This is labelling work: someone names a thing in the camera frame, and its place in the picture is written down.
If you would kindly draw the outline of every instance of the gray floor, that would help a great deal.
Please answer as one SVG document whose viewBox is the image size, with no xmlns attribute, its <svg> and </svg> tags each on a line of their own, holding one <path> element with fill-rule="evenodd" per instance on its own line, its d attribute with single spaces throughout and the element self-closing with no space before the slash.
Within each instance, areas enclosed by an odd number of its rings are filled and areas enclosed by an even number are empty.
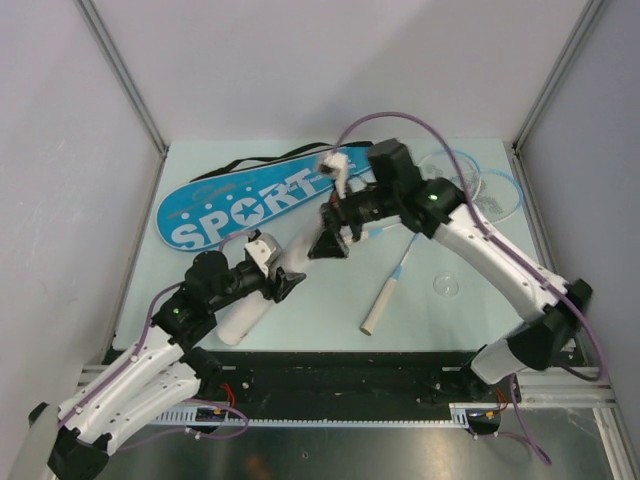
<svg viewBox="0 0 640 480">
<path fill-rule="evenodd" d="M 524 412 L 554 465 L 510 439 L 453 429 L 254 428 L 225 441 L 175 434 L 116 454 L 100 480 L 612 479 L 591 410 Z M 513 412 L 503 431 L 520 433 Z M 160 431 L 147 427 L 135 439 Z"/>
</svg>

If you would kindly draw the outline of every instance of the table surface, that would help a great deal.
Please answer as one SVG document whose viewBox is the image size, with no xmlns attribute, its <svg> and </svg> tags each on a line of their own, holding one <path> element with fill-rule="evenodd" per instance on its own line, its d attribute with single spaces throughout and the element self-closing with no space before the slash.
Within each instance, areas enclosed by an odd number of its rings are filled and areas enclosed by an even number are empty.
<svg viewBox="0 0 640 480">
<path fill-rule="evenodd" d="M 613 479 L 590 409 L 523 411 L 549 454 L 507 438 L 474 441 L 461 429 L 251 428 L 221 442 L 182 433 L 111 458 L 99 480 L 608 480 Z M 165 427 L 145 427 L 131 440 Z M 512 410 L 501 431 L 520 433 Z"/>
<path fill-rule="evenodd" d="M 432 140 L 402 141 L 411 148 L 416 162 L 440 148 Z M 114 349 L 126 349 L 137 340 L 153 296 L 182 280 L 195 255 L 174 250 L 161 240 L 155 214 L 162 199 L 199 174 L 236 158 L 280 155 L 304 143 L 308 140 L 171 145 L 116 328 Z M 451 139 L 451 145 L 471 154 L 483 169 L 511 173 L 499 139 Z M 322 194 L 260 228 L 286 245 L 327 196 Z M 536 258 L 522 210 L 497 228 Z M 414 245 L 374 335 L 362 334 L 359 326 L 411 236 L 403 227 L 393 228 L 354 245 L 347 260 L 314 262 L 308 278 L 285 302 L 274 306 L 240 345 L 229 347 L 213 332 L 200 345 L 209 350 L 243 351 L 468 351 L 495 341 L 519 323 L 511 305 L 488 281 L 453 252 L 424 237 Z M 242 240 L 236 240 L 225 250 L 230 265 L 242 259 L 242 245 Z M 434 291 L 434 279 L 445 272 L 459 284 L 455 297 Z"/>
</svg>

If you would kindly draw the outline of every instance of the racket handle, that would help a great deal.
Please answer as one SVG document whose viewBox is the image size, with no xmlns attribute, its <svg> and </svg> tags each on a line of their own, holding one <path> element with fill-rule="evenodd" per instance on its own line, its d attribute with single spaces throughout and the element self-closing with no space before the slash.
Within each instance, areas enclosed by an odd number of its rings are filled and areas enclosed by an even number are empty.
<svg viewBox="0 0 640 480">
<path fill-rule="evenodd" d="M 360 331 L 362 333 L 371 336 L 373 330 L 376 328 L 378 320 L 380 320 L 380 317 L 382 316 L 382 312 L 384 312 L 384 309 L 387 307 L 387 303 L 389 303 L 391 295 L 393 294 L 397 284 L 398 281 L 393 277 L 388 278 L 387 281 L 384 282 L 384 286 L 382 287 L 382 290 L 380 290 L 378 298 L 376 298 L 373 307 L 371 307 L 367 318 L 365 318 L 362 325 L 360 325 Z"/>
</svg>

